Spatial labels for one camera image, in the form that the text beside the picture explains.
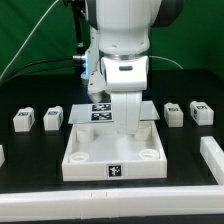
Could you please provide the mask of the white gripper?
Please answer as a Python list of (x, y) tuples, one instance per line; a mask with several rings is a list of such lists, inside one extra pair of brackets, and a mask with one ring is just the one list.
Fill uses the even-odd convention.
[(148, 57), (133, 60), (103, 57), (101, 64), (115, 128), (119, 133), (134, 134), (140, 121), (142, 91), (147, 88)]

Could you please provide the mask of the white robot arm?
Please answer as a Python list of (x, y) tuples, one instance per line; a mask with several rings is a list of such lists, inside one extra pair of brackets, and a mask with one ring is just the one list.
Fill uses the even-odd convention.
[(153, 27), (177, 19), (184, 0), (84, 0), (91, 26), (86, 56), (88, 95), (94, 102), (110, 95), (113, 120), (120, 133), (138, 130), (142, 92), (147, 89)]

